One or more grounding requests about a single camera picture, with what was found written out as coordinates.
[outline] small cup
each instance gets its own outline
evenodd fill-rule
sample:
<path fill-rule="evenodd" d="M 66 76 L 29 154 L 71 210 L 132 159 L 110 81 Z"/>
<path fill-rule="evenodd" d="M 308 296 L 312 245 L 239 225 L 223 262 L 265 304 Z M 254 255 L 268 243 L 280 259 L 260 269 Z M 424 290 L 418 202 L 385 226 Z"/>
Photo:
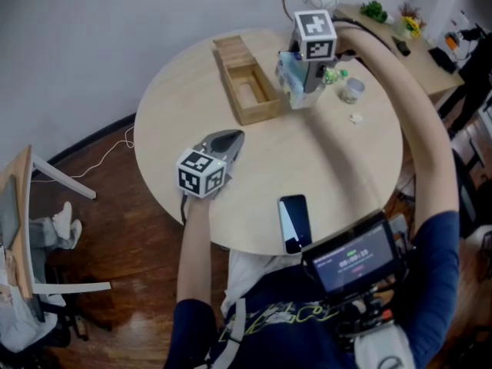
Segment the small cup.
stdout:
<path fill-rule="evenodd" d="M 341 100 L 347 104 L 355 104 L 359 97 L 364 93 L 366 86 L 356 78 L 349 78 L 341 92 Z"/>

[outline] table top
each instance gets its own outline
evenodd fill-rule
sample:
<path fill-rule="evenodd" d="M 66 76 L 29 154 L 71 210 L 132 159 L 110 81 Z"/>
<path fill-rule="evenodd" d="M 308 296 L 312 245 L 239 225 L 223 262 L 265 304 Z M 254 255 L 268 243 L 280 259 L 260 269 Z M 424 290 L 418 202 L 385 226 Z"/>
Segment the table top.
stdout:
<path fill-rule="evenodd" d="M 10 250 L 15 259 L 17 270 L 17 284 L 22 297 L 32 298 L 32 283 L 28 268 L 28 248 L 25 246 L 25 229 L 29 196 L 29 183 L 31 181 L 31 146 L 21 151 L 2 171 L 0 171 L 0 190 L 5 186 L 10 175 L 15 176 L 15 189 L 17 192 L 18 215 L 21 222 L 17 235 L 12 242 Z"/>
<path fill-rule="evenodd" d="M 278 90 L 278 51 L 288 37 L 269 30 L 239 32 Z M 284 254 L 278 199 L 304 194 L 313 241 L 383 208 L 401 169 L 400 125 L 384 89 L 358 61 L 340 63 L 366 91 L 343 103 L 343 82 L 317 104 L 241 127 L 233 116 L 214 57 L 213 39 L 174 58 L 148 86 L 135 119 L 135 154 L 145 183 L 161 206 L 181 222 L 175 163 L 207 134 L 240 128 L 245 141 L 232 181 L 211 206 L 211 240 L 256 254 Z M 364 121 L 349 121 L 353 113 Z"/>
<path fill-rule="evenodd" d="M 408 40 L 396 34 L 390 25 L 377 23 L 365 15 L 362 15 L 360 7 L 356 5 L 341 4 L 337 8 L 344 16 L 352 18 L 369 28 L 377 36 L 381 37 L 394 51 L 407 70 L 422 85 L 427 95 L 442 94 L 447 90 L 461 86 L 464 81 L 457 71 L 454 74 L 445 72 L 429 55 L 428 50 L 433 48 L 423 38 Z M 398 51 L 392 39 L 396 37 L 407 43 L 411 53 L 405 57 Z"/>

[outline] small display screen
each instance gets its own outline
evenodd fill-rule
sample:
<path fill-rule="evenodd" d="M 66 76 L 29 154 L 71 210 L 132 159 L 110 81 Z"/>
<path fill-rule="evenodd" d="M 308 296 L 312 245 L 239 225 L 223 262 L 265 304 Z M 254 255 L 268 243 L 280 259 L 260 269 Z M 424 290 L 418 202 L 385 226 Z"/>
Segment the small display screen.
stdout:
<path fill-rule="evenodd" d="M 327 293 L 376 271 L 394 259 L 386 232 L 379 224 L 342 247 L 313 260 Z"/>
<path fill-rule="evenodd" d="M 295 254 L 311 243 L 308 205 L 303 195 L 282 197 L 280 200 L 280 219 L 285 251 Z"/>

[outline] white cable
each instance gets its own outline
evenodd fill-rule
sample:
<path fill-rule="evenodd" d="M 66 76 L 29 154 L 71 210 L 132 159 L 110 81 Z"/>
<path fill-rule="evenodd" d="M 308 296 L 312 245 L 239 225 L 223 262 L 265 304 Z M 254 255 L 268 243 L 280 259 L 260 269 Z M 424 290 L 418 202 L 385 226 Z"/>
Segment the white cable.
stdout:
<path fill-rule="evenodd" d="M 96 165 L 92 165 L 92 167 L 89 167 L 87 169 L 87 171 L 85 171 L 82 175 L 71 176 L 70 178 L 82 178 L 82 177 L 84 177 L 91 169 L 97 168 L 99 165 L 101 165 L 102 162 L 105 160 L 106 156 L 109 155 L 111 153 L 111 151 L 114 148 L 116 148 L 116 146 L 118 144 L 121 144 L 122 142 L 124 142 L 126 144 L 126 146 L 127 146 L 128 149 L 133 149 L 135 147 L 135 143 L 133 141 L 129 141 L 128 140 L 128 137 L 127 137 L 128 132 L 130 130 L 132 130 L 133 127 L 134 126 L 131 126 L 127 131 L 125 131 L 125 139 L 122 139 L 121 141 L 116 142 L 113 145 L 113 147 L 111 149 L 109 149 L 104 156 L 102 156 L 102 159 L 101 159 L 101 161 L 99 163 L 97 163 Z M 55 180 L 52 180 L 52 181 L 31 181 L 31 183 L 50 183 L 50 182 L 53 182 L 53 181 L 55 181 Z"/>

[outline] white strap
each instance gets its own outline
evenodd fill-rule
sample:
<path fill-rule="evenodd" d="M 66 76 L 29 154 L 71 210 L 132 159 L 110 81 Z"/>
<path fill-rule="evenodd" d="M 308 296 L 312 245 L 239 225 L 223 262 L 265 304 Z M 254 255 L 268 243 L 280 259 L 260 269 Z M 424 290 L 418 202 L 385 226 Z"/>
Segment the white strap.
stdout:
<path fill-rule="evenodd" d="M 397 325 L 357 337 L 354 352 L 360 369 L 415 369 L 407 335 Z"/>
<path fill-rule="evenodd" d="M 226 344 L 224 351 L 222 351 L 222 354 L 219 355 L 212 364 L 212 369 L 227 369 L 231 366 L 232 361 L 236 358 L 241 341 L 243 340 L 245 327 L 246 300 L 241 298 L 236 302 L 236 317 L 234 319 L 234 325 L 232 326 L 232 332 L 229 336 L 228 343 Z M 196 369 L 207 369 L 207 365 L 203 364 Z"/>

